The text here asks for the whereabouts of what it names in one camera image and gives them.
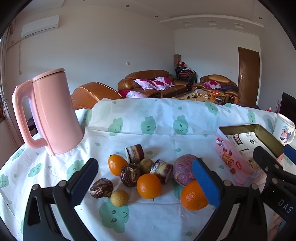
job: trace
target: air conditioner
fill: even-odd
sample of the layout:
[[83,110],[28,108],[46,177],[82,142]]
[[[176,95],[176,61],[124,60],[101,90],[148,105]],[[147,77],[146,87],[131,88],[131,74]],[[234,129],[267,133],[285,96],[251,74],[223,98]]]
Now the air conditioner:
[[58,24],[59,24],[59,15],[42,18],[34,22],[27,23],[22,27],[21,39],[26,39],[36,34],[57,29]]

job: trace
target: brown door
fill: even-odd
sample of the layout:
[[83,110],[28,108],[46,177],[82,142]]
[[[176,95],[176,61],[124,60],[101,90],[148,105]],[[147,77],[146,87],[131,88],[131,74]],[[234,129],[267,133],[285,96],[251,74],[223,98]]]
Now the brown door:
[[239,47],[239,105],[255,107],[260,75],[259,53]]

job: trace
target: white mug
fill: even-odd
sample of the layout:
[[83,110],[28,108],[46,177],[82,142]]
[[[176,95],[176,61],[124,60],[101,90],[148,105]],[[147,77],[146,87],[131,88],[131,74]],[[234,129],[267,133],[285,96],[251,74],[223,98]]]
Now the white mug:
[[273,135],[285,146],[295,137],[295,124],[282,114],[278,113]]

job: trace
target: curtain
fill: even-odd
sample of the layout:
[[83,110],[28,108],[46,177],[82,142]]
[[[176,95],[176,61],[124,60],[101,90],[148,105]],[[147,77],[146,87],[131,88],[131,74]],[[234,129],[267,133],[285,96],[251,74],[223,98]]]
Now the curtain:
[[6,93],[6,85],[5,85],[5,61],[6,61],[6,51],[8,47],[8,38],[11,26],[4,33],[1,42],[0,42],[0,96],[3,103],[3,114],[5,120],[7,122],[8,130],[11,135],[11,138],[17,148],[24,144],[24,140],[20,133],[20,129],[18,127],[15,113],[13,111],[12,106],[9,106],[7,101],[7,93]]

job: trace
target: pitcher handle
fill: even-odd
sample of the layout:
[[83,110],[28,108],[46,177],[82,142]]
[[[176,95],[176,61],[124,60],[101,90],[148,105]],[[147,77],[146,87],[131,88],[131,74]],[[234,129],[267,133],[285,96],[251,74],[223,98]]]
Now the pitcher handle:
[[286,145],[290,144],[294,140],[294,137],[295,137],[295,129],[293,129],[292,134],[289,138],[289,141],[286,143]]
[[22,102],[25,97],[28,97],[31,101],[35,101],[35,95],[33,92],[33,84],[31,80],[28,80],[15,88],[12,95],[12,104],[15,110],[15,117],[20,128],[22,137],[28,147],[38,149],[43,146],[47,146],[48,143],[44,138],[39,138],[34,140],[31,136],[30,130],[27,125],[25,118],[24,109],[22,107]]

